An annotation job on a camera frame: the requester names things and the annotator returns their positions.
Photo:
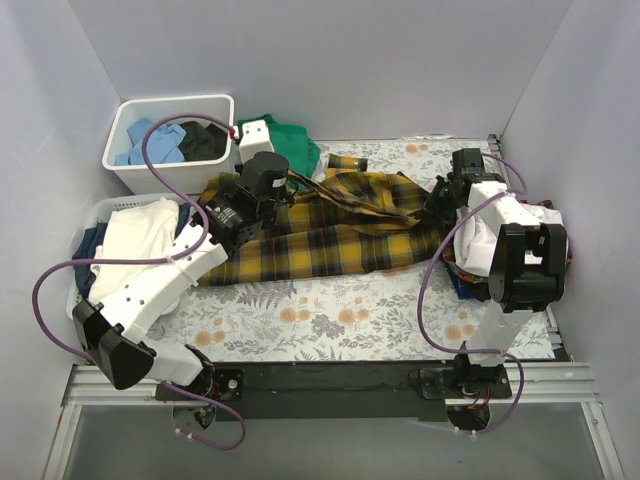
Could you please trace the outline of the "yellow plaid long sleeve shirt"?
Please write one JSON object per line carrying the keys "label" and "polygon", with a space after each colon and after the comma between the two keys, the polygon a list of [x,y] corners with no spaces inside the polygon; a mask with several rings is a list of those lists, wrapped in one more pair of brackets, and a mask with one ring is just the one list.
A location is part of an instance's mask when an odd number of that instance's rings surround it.
{"label": "yellow plaid long sleeve shirt", "polygon": [[326,177],[304,185],[273,226],[199,280],[227,286],[365,274],[430,259],[453,226],[430,191],[402,173],[370,172],[365,158],[330,155]]}

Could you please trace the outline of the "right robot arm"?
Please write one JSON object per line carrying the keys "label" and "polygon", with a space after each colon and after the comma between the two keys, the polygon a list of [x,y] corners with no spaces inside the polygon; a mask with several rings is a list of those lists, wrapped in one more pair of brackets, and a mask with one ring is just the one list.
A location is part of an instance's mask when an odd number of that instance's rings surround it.
{"label": "right robot arm", "polygon": [[452,171],[437,178],[427,208],[442,213],[452,229],[428,264],[427,282],[457,231],[479,217],[496,236],[488,272],[490,303],[476,331],[453,353],[452,383],[464,397],[475,397],[496,383],[508,350],[534,314],[547,309],[564,293],[568,254],[566,229],[544,223],[528,212],[497,173],[488,172],[490,155],[478,148],[452,153]]}

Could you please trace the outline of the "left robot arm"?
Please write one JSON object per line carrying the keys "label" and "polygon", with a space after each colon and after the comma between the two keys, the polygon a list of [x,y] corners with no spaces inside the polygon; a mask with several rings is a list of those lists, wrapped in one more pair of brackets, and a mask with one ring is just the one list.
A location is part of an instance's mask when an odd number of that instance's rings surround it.
{"label": "left robot arm", "polygon": [[250,121],[240,131],[240,175],[223,180],[194,212],[167,261],[145,268],[100,302],[82,300],[73,309],[84,351],[118,390],[153,379],[200,400],[214,386],[215,367],[197,348],[164,345],[146,335],[205,273],[272,226],[277,208],[292,199],[286,187],[289,162],[276,153],[267,123]]}

